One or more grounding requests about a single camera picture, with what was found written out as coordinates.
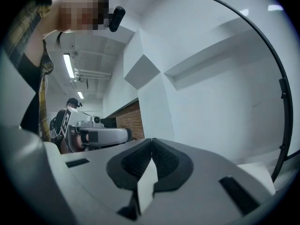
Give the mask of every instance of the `person wearing black cap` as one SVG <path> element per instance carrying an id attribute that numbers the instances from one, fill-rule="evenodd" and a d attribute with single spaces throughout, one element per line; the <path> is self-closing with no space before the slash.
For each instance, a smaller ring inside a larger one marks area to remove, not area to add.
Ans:
<path id="1" fill-rule="evenodd" d="M 52 119 L 50 123 L 50 131 L 51 131 L 51 138 L 56 137 L 60 133 L 60 127 L 62 125 L 62 121 L 65 116 L 66 108 L 72 107 L 77 109 L 78 107 L 82 107 L 83 105 L 76 99 L 76 98 L 70 98 L 67 101 L 67 104 L 64 109 L 61 109 L 55 118 Z"/>

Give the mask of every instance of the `neck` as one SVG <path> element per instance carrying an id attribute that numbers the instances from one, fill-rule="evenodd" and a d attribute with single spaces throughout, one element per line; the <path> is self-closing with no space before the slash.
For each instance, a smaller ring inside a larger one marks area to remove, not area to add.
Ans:
<path id="1" fill-rule="evenodd" d="M 43 39 L 49 34 L 59 29 L 60 21 L 60 0 L 53 0 L 50 11 L 47 16 L 42 18 L 37 25 L 37 31 L 42 35 Z"/>

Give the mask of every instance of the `plaid shirt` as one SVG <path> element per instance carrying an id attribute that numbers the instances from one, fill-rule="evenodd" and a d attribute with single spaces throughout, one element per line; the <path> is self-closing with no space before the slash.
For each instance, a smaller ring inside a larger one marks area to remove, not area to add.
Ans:
<path id="1" fill-rule="evenodd" d="M 21 66 L 20 61 L 31 34 L 38 25 L 39 21 L 50 11 L 51 4 L 52 0 L 29 0 L 29 2 L 22 8 L 22 10 L 13 20 L 4 40 L 3 47 L 17 70 Z M 41 59 L 42 67 L 39 82 L 39 128 L 42 132 L 43 141 L 50 142 L 50 132 L 47 122 L 47 110 L 45 102 L 45 75 L 48 75 L 53 71 L 54 64 L 49 57 L 46 48 L 46 42 L 43 42 L 44 54 Z"/>

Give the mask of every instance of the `black cap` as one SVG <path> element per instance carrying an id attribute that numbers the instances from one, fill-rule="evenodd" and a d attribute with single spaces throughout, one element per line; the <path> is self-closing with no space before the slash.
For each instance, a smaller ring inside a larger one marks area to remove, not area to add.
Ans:
<path id="1" fill-rule="evenodd" d="M 76 98 L 69 98 L 69 100 L 67 101 L 67 104 L 74 104 L 76 107 L 82 107 L 83 105 L 76 99 Z"/>

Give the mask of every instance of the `black slot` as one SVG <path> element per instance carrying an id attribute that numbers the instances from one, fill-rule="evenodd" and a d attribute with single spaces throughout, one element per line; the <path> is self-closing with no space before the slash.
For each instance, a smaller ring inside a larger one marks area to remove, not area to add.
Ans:
<path id="1" fill-rule="evenodd" d="M 224 177 L 219 182 L 243 215 L 259 206 L 259 203 L 233 177 Z"/>
<path id="2" fill-rule="evenodd" d="M 87 160 L 86 158 L 83 159 L 79 159 L 79 160 L 75 160 L 75 161 L 71 161 L 71 162 L 66 162 L 66 165 L 68 168 L 70 167 L 76 167 L 85 163 L 89 163 L 90 161 Z"/>

